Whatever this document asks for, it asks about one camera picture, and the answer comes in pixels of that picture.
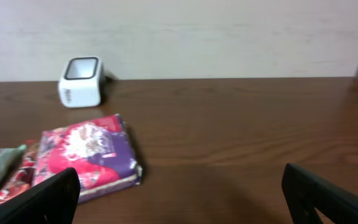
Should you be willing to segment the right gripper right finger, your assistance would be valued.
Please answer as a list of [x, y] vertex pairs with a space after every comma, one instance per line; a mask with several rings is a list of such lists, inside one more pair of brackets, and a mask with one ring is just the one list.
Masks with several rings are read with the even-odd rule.
[[292, 163], [285, 166], [282, 190], [293, 223], [358, 223], [358, 196]]

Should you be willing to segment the red purple snack packet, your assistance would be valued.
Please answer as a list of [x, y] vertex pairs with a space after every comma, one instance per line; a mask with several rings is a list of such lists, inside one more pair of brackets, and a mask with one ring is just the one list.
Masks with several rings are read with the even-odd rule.
[[119, 114], [42, 133], [32, 184], [70, 167], [80, 181], [80, 203], [142, 181], [142, 166]]

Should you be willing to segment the orange brown candy bar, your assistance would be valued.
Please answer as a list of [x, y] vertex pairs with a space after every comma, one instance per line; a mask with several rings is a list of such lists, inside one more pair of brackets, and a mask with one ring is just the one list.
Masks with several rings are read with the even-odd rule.
[[39, 145], [39, 140], [26, 140], [26, 149], [19, 167], [0, 190], [0, 204], [7, 202], [32, 187]]

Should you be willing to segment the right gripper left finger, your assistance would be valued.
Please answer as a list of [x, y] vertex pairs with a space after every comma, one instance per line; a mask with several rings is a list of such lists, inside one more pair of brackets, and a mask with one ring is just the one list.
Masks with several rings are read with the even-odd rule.
[[80, 194], [74, 168], [67, 168], [0, 205], [0, 224], [71, 224]]

